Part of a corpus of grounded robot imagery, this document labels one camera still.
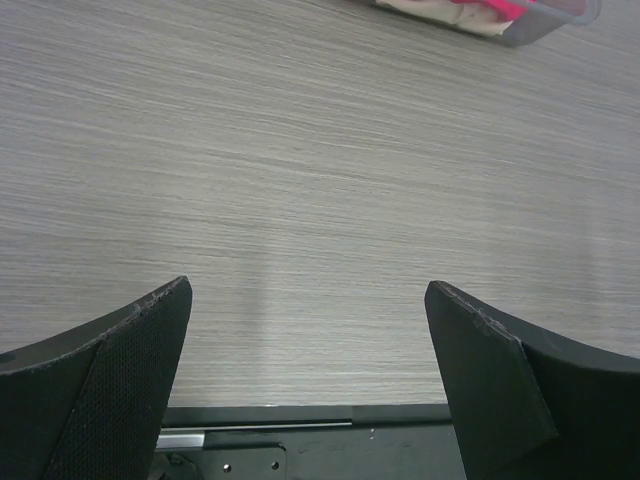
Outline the pink t shirt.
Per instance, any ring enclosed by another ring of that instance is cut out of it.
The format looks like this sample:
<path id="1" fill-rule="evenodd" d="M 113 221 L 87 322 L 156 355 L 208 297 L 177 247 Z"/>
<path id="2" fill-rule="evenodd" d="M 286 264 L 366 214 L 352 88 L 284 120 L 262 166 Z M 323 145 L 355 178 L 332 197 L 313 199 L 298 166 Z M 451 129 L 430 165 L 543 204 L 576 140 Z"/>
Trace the pink t shirt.
<path id="1" fill-rule="evenodd" d="M 453 0 L 456 4 L 479 4 L 493 10 L 502 21 L 515 21 L 524 15 L 529 1 L 524 4 L 509 0 Z"/>

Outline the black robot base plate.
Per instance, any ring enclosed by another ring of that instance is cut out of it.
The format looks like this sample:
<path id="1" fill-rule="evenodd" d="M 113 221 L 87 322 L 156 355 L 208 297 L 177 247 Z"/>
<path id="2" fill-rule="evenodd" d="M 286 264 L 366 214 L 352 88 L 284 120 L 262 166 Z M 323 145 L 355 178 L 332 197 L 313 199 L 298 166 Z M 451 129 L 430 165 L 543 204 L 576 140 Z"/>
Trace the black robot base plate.
<path id="1" fill-rule="evenodd" d="M 462 479 L 444 404 L 171 407 L 152 479 Z"/>

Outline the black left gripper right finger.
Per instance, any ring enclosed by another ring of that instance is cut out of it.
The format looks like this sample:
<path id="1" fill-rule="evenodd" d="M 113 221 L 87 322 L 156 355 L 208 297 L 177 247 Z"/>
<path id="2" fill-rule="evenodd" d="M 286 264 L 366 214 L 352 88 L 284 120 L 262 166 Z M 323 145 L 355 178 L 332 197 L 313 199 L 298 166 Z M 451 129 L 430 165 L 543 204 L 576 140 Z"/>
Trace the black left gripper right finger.
<path id="1" fill-rule="evenodd" d="M 638 478 L 638 359 L 444 281 L 424 304 L 467 478 Z"/>

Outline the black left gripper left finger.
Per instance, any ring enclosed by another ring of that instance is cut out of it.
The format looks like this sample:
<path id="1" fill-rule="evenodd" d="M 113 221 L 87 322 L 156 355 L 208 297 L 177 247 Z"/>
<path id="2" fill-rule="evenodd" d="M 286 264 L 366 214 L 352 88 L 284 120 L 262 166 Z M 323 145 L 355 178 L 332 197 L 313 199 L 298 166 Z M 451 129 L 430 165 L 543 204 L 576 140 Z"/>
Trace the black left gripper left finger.
<path id="1" fill-rule="evenodd" d="M 191 307 L 191 284 L 180 276 L 2 353 L 2 478 L 147 478 Z"/>

